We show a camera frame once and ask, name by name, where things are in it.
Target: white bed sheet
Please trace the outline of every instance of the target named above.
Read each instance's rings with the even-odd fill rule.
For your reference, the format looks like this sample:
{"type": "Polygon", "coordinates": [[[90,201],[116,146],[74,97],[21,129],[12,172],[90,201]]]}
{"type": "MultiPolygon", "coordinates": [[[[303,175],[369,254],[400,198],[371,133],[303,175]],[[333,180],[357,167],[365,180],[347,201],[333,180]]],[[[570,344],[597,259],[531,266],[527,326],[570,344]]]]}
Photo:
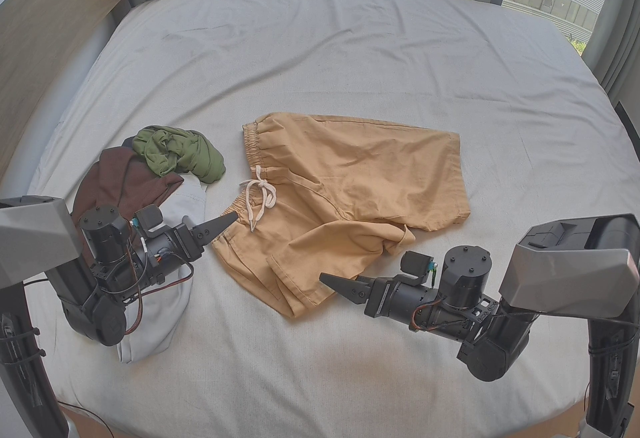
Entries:
{"type": "MultiPolygon", "coordinates": [[[[640,164],[603,90],[555,26],[465,0],[160,0],[117,28],[67,110],[31,192],[67,198],[101,149],[149,124],[196,129],[225,156],[206,218],[249,178],[241,126],[272,111],[461,136],[471,216],[413,247],[491,251],[498,297],[532,225],[640,214],[640,164]]],[[[393,275],[384,256],[367,275],[393,275]]],[[[245,292],[210,248],[171,346],[123,365],[28,290],[60,399],[141,437],[498,437],[549,418],[588,382],[586,322],[541,317],[515,365],[478,381],[459,345],[335,297],[299,320],[245,292]]]]}

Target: white drawstring bow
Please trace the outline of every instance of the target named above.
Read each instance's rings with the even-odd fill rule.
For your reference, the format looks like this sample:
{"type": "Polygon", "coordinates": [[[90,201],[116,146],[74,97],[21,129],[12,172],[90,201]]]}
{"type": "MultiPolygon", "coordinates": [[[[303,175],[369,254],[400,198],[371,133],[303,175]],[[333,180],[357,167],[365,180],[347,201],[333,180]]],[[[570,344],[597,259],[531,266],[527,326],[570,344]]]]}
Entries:
{"type": "Polygon", "coordinates": [[[244,188],[244,201],[246,203],[246,211],[249,214],[249,225],[251,227],[251,231],[255,230],[255,226],[260,221],[260,218],[264,214],[264,208],[272,209],[274,205],[276,205],[276,188],[269,184],[265,179],[260,177],[260,172],[262,168],[260,165],[255,167],[255,176],[256,178],[252,178],[249,180],[245,180],[240,183],[240,186],[245,186],[244,188]],[[251,202],[249,202],[249,189],[253,184],[257,184],[260,189],[262,189],[262,206],[260,206],[260,212],[258,212],[258,216],[255,217],[255,221],[253,221],[253,210],[251,209],[251,202]]]}

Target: green garment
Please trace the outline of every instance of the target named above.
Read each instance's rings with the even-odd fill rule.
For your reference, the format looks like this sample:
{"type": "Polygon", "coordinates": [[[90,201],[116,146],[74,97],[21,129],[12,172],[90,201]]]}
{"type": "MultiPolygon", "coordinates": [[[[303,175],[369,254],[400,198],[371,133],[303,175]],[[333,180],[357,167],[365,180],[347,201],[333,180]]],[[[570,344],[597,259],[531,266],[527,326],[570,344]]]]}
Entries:
{"type": "Polygon", "coordinates": [[[225,172],[222,154],[195,130],[150,125],[133,138],[133,150],[160,177],[172,171],[190,171],[205,184],[211,184],[225,172]]]}

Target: shorts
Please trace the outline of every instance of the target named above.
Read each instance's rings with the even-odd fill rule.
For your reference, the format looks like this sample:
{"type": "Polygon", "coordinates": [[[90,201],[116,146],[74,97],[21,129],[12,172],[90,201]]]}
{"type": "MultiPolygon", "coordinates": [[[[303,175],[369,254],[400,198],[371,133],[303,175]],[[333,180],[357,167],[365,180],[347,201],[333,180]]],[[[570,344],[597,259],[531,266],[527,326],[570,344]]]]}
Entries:
{"type": "MultiPolygon", "coordinates": [[[[212,246],[240,285],[285,316],[332,295],[321,272],[354,278],[383,250],[413,243],[408,227],[434,231],[469,216],[458,134],[291,113],[243,129],[252,175],[276,201],[252,231],[243,191],[227,210],[239,219],[212,246]]],[[[262,188],[245,191],[259,217],[262,188]]]]}

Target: headboard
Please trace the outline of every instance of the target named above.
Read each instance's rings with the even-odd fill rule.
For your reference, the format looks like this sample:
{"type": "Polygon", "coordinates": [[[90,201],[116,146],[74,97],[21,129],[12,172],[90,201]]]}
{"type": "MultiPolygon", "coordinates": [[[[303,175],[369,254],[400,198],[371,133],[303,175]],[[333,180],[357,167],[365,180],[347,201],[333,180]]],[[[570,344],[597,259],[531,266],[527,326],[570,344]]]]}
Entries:
{"type": "Polygon", "coordinates": [[[5,0],[0,4],[0,180],[52,81],[120,1],[5,0]]]}

